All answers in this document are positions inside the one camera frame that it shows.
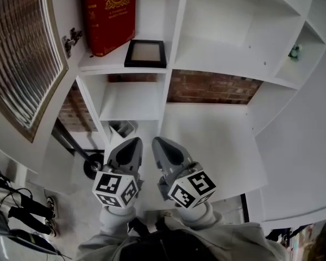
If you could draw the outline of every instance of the door hinge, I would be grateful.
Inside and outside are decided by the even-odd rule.
[[[82,31],[76,31],[75,28],[70,30],[70,39],[64,36],[61,41],[63,42],[66,56],[69,59],[71,56],[71,47],[77,44],[78,40],[82,37]]]

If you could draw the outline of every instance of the brick wall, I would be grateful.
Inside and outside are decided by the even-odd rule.
[[[154,73],[110,74],[108,82],[156,82]],[[167,102],[248,104],[262,81],[227,74],[173,70]],[[96,132],[77,83],[58,115],[69,132]]]
[[[76,81],[66,96],[58,118],[69,132],[97,132]]]
[[[228,74],[173,70],[167,102],[248,104],[261,84]]]

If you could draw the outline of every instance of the sneaker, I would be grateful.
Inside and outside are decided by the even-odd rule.
[[[59,217],[58,208],[57,208],[57,201],[54,197],[48,196],[47,197],[47,207],[52,210],[53,212],[53,219],[57,219]]]
[[[57,230],[57,224],[55,223],[54,219],[48,220],[45,219],[45,225],[51,229],[50,236],[56,238],[59,236],[58,230]]]

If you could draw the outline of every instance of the black and white marker cube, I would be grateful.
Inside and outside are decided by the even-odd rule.
[[[132,206],[138,190],[134,176],[100,171],[92,189],[101,204],[120,208]]]
[[[207,201],[216,190],[215,184],[204,170],[176,179],[168,196],[186,209]]]

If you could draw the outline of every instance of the small green figurine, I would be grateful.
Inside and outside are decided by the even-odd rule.
[[[289,54],[289,57],[294,60],[294,61],[298,61],[299,60],[299,55],[300,52],[302,51],[303,47],[302,45],[294,45],[293,48],[291,49],[291,52]]]

